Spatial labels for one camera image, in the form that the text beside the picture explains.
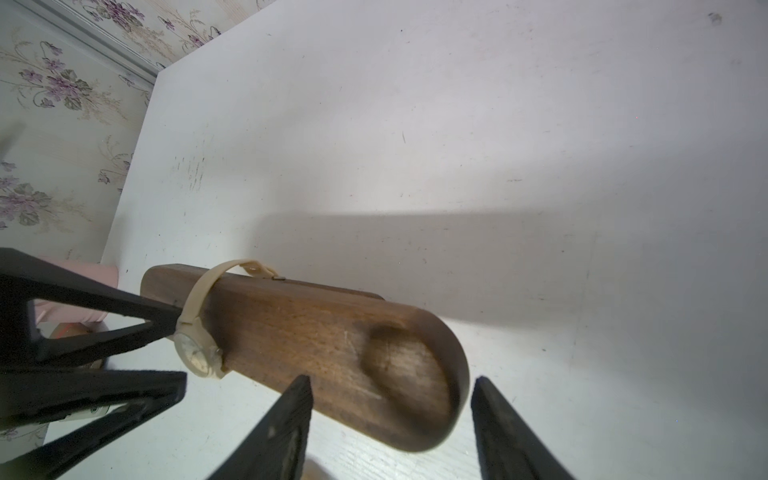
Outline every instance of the white table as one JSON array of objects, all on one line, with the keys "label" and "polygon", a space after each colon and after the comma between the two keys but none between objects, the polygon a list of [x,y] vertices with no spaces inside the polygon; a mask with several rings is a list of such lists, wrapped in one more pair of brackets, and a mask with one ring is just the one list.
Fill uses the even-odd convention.
[{"label": "white table", "polygon": [[[132,292],[153,265],[256,257],[422,306],[577,478],[761,478],[767,22],[726,0],[280,0],[161,73],[104,262]],[[183,369],[165,340],[113,365]],[[191,376],[67,478],[206,478],[276,398]],[[307,456],[479,478],[468,408],[418,455],[315,412]]]}]

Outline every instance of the pink container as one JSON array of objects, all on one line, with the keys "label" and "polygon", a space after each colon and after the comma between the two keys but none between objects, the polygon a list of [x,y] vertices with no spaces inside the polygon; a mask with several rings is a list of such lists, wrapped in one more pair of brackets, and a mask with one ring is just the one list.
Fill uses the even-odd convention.
[{"label": "pink container", "polygon": [[[53,260],[40,257],[41,260],[53,263],[71,272],[86,276],[91,280],[118,287],[118,268],[116,266],[101,265],[99,263],[82,263],[70,260]],[[81,306],[64,305],[63,303],[49,302],[47,300],[35,300],[35,322],[53,323],[85,323],[100,322],[107,316],[107,312],[90,310]]]}]

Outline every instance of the floral wallpaper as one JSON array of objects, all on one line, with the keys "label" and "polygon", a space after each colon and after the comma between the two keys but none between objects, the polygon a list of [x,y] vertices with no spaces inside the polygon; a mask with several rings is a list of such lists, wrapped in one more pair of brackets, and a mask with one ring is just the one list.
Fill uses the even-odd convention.
[{"label": "floral wallpaper", "polygon": [[47,431],[47,423],[0,430],[0,463],[5,463],[42,446]]},{"label": "floral wallpaper", "polygon": [[165,68],[213,40],[273,0],[49,0],[73,8]]},{"label": "floral wallpaper", "polygon": [[151,86],[0,4],[0,246],[98,262]]}]

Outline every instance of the wood grain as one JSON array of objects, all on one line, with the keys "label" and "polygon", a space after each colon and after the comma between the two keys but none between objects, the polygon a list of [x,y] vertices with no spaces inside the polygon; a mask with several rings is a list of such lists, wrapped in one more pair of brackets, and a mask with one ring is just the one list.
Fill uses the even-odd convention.
[{"label": "wood grain", "polygon": [[[150,268],[141,295],[183,305],[205,269]],[[312,378],[315,409],[397,449],[421,452],[450,432],[467,398],[464,350],[436,316],[335,287],[227,273],[203,321],[224,368],[282,392]]]}]

